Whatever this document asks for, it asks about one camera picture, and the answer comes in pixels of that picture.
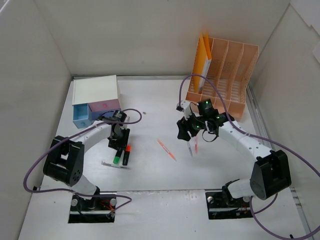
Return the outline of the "orange cap black highlighter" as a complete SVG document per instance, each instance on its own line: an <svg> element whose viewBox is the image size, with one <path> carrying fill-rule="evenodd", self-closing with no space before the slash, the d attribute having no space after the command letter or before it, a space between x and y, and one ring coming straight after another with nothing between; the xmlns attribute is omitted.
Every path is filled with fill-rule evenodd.
<svg viewBox="0 0 320 240"><path fill-rule="evenodd" d="M126 149L124 150L124 155L123 155L123 159L122 159L123 166L128 165L130 153L131 153L131 145L127 145Z"/></svg>

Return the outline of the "green cap black highlighter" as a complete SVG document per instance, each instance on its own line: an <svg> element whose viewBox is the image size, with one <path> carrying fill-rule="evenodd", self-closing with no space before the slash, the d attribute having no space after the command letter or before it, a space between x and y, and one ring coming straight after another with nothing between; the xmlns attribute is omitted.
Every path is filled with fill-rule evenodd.
<svg viewBox="0 0 320 240"><path fill-rule="evenodd" d="M113 159L113 164L118 165L120 162L120 158L122 156L123 153L123 149L122 148L118 148L115 154L115 157Z"/></svg>

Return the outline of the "pink drawer with knob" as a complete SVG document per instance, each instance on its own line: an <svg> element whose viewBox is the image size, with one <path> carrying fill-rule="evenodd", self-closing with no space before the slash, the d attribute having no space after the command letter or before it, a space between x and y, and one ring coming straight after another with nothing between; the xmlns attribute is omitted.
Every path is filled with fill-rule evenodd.
<svg viewBox="0 0 320 240"><path fill-rule="evenodd" d="M109 100L102 100L96 102L90 102L88 104L89 108L92 112L100 112L100 111L109 111L109 110L116 110L121 109L121 104L119 100L116 99L109 99Z"/></svg>

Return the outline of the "orange folder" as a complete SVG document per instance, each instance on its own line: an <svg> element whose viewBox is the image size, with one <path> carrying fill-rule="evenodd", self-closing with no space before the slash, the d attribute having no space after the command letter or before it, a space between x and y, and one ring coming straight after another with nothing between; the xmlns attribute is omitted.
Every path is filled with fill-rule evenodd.
<svg viewBox="0 0 320 240"><path fill-rule="evenodd" d="M198 75L207 76L211 61L212 61L212 54L211 54L211 47L209 41L209 35L206 32L205 34L200 34L197 49L192 69L192 82L193 82L193 89L194 92L199 94L202 91L204 86L204 79Z"/></svg>

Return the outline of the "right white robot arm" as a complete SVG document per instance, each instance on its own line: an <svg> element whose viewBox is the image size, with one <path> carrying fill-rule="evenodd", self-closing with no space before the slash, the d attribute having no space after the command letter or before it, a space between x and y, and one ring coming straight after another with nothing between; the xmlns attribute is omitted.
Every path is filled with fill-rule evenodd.
<svg viewBox="0 0 320 240"><path fill-rule="evenodd" d="M210 99L196 103L195 115L191 102L184 100L176 110L183 113L177 121L179 140L189 142L200 131L221 138L237 150L252 166L250 178L228 182L223 187L221 200L233 206L242 197L266 200L292 184L288 156L282 150L274 151L248 133L242 133L238 122L227 113L219 113Z"/></svg>

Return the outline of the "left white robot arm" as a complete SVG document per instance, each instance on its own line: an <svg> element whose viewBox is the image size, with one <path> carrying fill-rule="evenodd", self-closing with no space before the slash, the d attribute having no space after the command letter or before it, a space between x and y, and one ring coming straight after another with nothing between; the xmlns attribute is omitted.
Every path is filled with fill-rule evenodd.
<svg viewBox="0 0 320 240"><path fill-rule="evenodd" d="M129 117L123 111L115 111L112 117L100 117L83 133L65 141L56 136L43 166L44 175L64 183L82 198L82 204L89 210L100 204L100 189L83 174L85 153L100 141L107 139L108 147L122 152L126 149L130 129L124 124Z"/></svg>

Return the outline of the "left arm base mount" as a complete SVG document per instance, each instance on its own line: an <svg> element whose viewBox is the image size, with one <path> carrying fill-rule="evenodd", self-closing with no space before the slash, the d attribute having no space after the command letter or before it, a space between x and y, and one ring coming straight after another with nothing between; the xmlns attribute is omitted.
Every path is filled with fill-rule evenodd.
<svg viewBox="0 0 320 240"><path fill-rule="evenodd" d="M84 199L73 195L69 209L69 224L97 224L113 223L114 209L117 205L115 196L101 195L91 199Z"/></svg>

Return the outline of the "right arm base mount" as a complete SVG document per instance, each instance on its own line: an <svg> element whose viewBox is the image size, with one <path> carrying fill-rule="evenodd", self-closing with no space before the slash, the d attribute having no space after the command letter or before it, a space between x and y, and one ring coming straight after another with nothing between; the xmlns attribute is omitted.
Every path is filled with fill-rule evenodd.
<svg viewBox="0 0 320 240"><path fill-rule="evenodd" d="M242 198L230 198L224 191L205 192L209 220L253 218L250 204Z"/></svg>

